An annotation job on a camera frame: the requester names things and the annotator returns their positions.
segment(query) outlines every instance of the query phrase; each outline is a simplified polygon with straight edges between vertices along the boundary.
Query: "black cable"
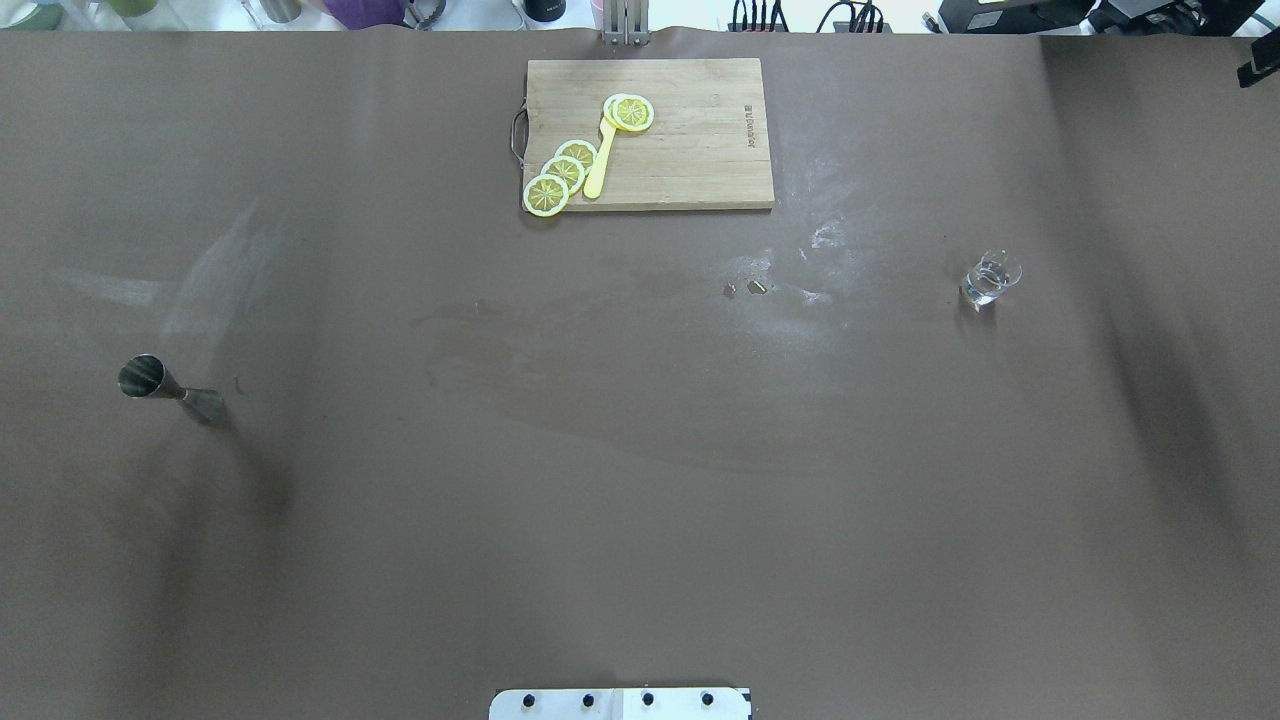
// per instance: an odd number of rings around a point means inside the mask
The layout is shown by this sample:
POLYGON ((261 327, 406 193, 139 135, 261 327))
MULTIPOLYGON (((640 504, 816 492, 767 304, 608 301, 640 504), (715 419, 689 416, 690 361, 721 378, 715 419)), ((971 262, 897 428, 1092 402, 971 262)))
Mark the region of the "black cable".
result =
POLYGON ((838 0, 827 8, 822 19, 818 20, 815 33, 822 32, 822 27, 827 24, 827 18, 841 5, 849 8, 849 32, 884 32, 884 13, 874 5, 873 0, 867 0, 865 3, 838 0))
POLYGON ((773 15, 769 18, 769 32, 774 32, 778 28, 778 20, 782 20, 782 32, 791 32, 787 27, 787 17, 782 14, 782 0, 774 0, 773 3, 773 15))

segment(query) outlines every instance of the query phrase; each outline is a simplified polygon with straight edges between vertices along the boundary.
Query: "table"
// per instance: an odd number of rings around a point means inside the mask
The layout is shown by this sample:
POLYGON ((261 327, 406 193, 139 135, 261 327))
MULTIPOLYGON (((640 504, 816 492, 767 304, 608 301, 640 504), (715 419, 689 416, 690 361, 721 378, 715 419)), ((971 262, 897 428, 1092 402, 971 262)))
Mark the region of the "table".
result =
POLYGON ((0 54, 5 715, 1280 705, 1280 83, 1235 87, 1247 41, 0 54), (773 211, 518 209, 529 59, 744 55, 773 211), (1025 277, 975 315, 995 246, 1025 277), (230 425, 123 397, 145 351, 230 425))

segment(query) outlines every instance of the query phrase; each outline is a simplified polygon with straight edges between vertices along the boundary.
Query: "cocktail jigger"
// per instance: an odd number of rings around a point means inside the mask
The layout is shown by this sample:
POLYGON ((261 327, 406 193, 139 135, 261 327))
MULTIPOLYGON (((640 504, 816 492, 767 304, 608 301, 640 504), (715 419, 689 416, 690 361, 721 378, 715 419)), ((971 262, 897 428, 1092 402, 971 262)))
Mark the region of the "cocktail jigger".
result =
POLYGON ((223 396, 215 389, 196 389, 178 384, 177 378, 155 355, 138 355, 116 375, 120 392, 129 397, 169 397, 177 400, 197 423, 214 423, 227 413, 223 396))

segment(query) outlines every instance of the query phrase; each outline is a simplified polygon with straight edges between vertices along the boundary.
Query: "clear glass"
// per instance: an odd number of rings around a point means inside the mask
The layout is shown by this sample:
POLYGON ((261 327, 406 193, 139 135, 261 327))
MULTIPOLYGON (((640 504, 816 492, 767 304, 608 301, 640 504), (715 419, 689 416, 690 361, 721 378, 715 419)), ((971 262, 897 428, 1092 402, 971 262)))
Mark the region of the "clear glass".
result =
POLYGON ((1006 290, 1023 279, 1023 264, 1006 250, 988 250, 969 270, 960 292, 974 307, 995 302, 1006 290))

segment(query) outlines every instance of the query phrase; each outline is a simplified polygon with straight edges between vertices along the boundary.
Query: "yellow lemon slice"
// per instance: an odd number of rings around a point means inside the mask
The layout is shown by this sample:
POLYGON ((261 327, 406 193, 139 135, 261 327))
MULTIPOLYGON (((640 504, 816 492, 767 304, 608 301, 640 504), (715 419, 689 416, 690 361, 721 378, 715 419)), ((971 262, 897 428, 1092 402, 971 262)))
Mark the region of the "yellow lemon slice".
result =
POLYGON ((556 176, 564 181, 570 195, 582 190, 582 183, 586 182, 586 168, 582 167, 582 163, 577 158, 570 158, 568 155, 557 155, 547 160, 547 164, 543 165, 543 174, 556 176))
POLYGON ((561 178, 543 173, 525 186, 525 210, 539 218, 549 218, 568 205, 568 184, 561 178))
POLYGON ((618 100, 622 100, 623 97, 631 97, 631 95, 627 95, 626 92, 614 92, 613 95, 604 99, 605 118, 613 117, 613 104, 617 102, 618 100))
POLYGON ((625 95, 613 101, 611 122, 618 129, 641 132, 653 124, 653 102, 639 95, 625 95))
POLYGON ((556 155, 568 155, 582 163, 582 168, 586 172, 591 172, 591 165, 595 164, 595 146, 585 140, 566 141, 564 145, 556 149, 556 155))

